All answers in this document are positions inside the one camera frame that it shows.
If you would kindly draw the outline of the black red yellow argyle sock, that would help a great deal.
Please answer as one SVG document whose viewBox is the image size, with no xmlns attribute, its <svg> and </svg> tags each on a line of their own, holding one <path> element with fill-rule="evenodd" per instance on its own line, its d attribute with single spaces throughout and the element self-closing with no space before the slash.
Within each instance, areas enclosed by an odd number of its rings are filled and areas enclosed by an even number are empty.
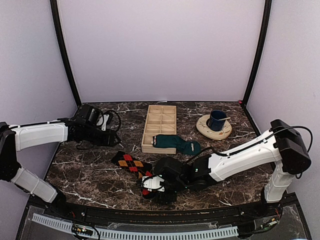
<svg viewBox="0 0 320 240">
<path fill-rule="evenodd" d="M 118 151 L 110 161 L 126 172 L 135 175 L 136 183 L 140 187 L 143 198 L 151 200 L 156 196 L 155 191 L 148 191 L 145 187 L 142 187 L 143 177 L 153 176 L 152 164 L 138 160 L 123 151 Z"/>
</svg>

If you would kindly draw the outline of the dark green sock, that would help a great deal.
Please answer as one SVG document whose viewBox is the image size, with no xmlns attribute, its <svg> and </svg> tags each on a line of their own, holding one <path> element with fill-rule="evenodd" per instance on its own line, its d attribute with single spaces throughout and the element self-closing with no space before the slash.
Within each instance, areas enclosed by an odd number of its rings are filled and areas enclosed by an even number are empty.
<svg viewBox="0 0 320 240">
<path fill-rule="evenodd" d="M 187 141 L 174 134 L 158 134 L 152 137 L 152 145 L 155 148 L 167 149 L 174 148 L 178 152 L 195 156 L 202 148 L 197 141 Z"/>
</svg>

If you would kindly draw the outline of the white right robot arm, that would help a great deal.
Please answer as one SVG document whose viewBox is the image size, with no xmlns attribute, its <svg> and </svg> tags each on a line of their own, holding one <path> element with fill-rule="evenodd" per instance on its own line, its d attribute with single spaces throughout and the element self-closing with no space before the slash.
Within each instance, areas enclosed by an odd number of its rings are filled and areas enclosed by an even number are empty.
<svg viewBox="0 0 320 240">
<path fill-rule="evenodd" d="M 280 119 L 255 139 L 225 152 L 191 158 L 192 164 L 172 157 L 161 158 L 153 169 L 154 176 L 145 178 L 142 186 L 161 193 L 184 190 L 200 191 L 254 167 L 274 163 L 275 169 L 262 190 L 262 201 L 255 205 L 255 213 L 266 217 L 282 199 L 293 178 L 311 166 L 309 148 L 305 146 L 298 126 L 290 126 Z"/>
</svg>

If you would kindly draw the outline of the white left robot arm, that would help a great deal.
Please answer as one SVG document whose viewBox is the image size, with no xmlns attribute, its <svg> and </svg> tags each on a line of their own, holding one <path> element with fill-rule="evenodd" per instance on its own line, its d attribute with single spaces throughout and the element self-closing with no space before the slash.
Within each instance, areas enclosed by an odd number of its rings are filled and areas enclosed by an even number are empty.
<svg viewBox="0 0 320 240">
<path fill-rule="evenodd" d="M 121 118 L 114 110 L 102 111 L 82 105 L 70 118 L 58 118 L 30 124 L 0 124 L 0 179 L 42 201 L 60 218 L 71 213 L 66 196 L 55 186 L 28 170 L 18 161 L 18 154 L 46 145 L 88 142 L 98 147 L 114 147 L 121 142 L 118 131 Z"/>
</svg>

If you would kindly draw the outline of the wooden compartment tray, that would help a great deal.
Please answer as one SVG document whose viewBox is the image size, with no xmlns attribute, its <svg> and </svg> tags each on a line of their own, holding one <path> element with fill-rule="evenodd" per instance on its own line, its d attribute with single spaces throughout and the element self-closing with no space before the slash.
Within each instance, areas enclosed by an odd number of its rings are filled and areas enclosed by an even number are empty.
<svg viewBox="0 0 320 240">
<path fill-rule="evenodd" d="M 176 154 L 175 148 L 156 148 L 153 137 L 177 134 L 177 107 L 175 105 L 149 105 L 146 115 L 141 149 L 148 154 Z"/>
</svg>

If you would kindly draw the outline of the beige ceramic plate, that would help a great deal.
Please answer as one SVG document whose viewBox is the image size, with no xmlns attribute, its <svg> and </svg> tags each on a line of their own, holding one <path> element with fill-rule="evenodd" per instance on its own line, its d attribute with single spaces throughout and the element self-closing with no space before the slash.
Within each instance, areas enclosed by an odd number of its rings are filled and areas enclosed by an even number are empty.
<svg viewBox="0 0 320 240">
<path fill-rule="evenodd" d="M 214 120 L 210 114 L 201 116 L 196 128 L 205 137 L 216 141 L 225 140 L 232 133 L 232 126 L 228 120 Z"/>
</svg>

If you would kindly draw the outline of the blue enamel mug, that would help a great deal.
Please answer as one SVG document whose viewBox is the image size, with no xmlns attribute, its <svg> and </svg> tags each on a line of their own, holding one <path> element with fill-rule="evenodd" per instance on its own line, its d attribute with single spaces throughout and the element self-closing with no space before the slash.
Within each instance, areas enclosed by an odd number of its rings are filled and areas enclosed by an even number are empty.
<svg viewBox="0 0 320 240">
<path fill-rule="evenodd" d="M 206 125 L 214 132 L 219 132 L 223 129 L 227 115 L 220 110 L 213 110 L 210 113 Z"/>
</svg>

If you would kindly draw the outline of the black front table rail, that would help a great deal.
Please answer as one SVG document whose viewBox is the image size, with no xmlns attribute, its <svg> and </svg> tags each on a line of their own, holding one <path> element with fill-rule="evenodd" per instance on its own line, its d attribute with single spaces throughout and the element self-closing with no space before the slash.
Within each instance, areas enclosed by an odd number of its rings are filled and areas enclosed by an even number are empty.
<svg viewBox="0 0 320 240">
<path fill-rule="evenodd" d="M 68 213 L 65 217 L 96 225 L 110 223 L 124 224 L 193 224 L 204 222 L 218 222 L 219 224 L 244 224 L 264 217 L 282 215 L 283 203 L 252 202 L 242 205 L 175 211 L 144 211 L 123 210 L 79 205 L 65 204 Z"/>
</svg>

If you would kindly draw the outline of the black left frame post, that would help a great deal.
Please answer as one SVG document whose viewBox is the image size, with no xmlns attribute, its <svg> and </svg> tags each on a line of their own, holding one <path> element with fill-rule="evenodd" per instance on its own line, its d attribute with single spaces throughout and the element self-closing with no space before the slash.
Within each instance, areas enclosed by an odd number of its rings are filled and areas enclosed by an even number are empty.
<svg viewBox="0 0 320 240">
<path fill-rule="evenodd" d="M 64 66 L 65 74 L 68 80 L 68 84 L 74 99 L 74 102 L 77 107 L 82 105 L 82 101 L 80 98 L 79 91 L 76 86 L 75 78 L 72 72 L 69 56 L 67 53 L 67 48 L 65 44 L 64 34 L 62 30 L 62 24 L 60 20 L 59 8 L 58 8 L 58 1 L 57 0 L 50 0 L 50 8 L 51 8 L 51 15 L 53 20 L 53 25 L 55 29 L 56 39 L 60 51 L 60 56 L 62 59 L 62 63 Z"/>
</svg>

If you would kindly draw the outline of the black frame post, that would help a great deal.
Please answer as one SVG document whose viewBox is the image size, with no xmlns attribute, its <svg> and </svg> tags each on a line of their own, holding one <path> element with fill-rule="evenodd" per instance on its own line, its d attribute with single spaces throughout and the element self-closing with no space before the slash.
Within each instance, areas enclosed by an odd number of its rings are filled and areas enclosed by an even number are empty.
<svg viewBox="0 0 320 240">
<path fill-rule="evenodd" d="M 269 26 L 271 9 L 272 9 L 272 0 L 265 0 L 257 47 L 256 47 L 249 79 L 247 82 L 247 86 L 242 99 L 243 108 L 246 108 L 248 105 L 248 102 L 255 84 L 255 80 L 258 74 L 258 69 L 259 69 L 261 58 L 263 55 L 264 45 L 265 45 L 268 26 Z"/>
<path fill-rule="evenodd" d="M 68 84 L 74 99 L 74 102 L 77 107 L 82 105 L 82 101 L 80 98 L 79 91 L 76 86 L 75 78 L 72 72 L 69 56 L 67 53 L 67 48 L 65 44 L 64 34 L 62 30 L 62 24 L 60 20 L 59 8 L 58 8 L 58 1 L 57 0 L 50 0 L 50 8 L 51 8 L 51 15 L 53 20 L 53 25 L 55 29 L 56 39 L 60 51 L 60 56 L 62 59 L 62 63 L 64 66 L 65 74 L 68 80 Z"/>
</svg>

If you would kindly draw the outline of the black right frame post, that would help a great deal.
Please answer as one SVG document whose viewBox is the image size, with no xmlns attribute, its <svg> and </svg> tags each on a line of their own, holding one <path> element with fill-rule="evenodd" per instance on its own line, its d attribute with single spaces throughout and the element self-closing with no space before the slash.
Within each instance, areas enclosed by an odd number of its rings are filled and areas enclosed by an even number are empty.
<svg viewBox="0 0 320 240">
<path fill-rule="evenodd" d="M 264 45 L 265 45 L 268 26 L 269 26 L 271 9 L 272 9 L 272 0 L 265 0 L 257 47 L 256 47 L 249 79 L 247 82 L 247 86 L 242 99 L 243 108 L 246 108 L 248 105 L 248 102 L 255 84 L 255 80 L 258 74 L 258 69 L 259 69 L 261 58 L 263 55 Z"/>
</svg>

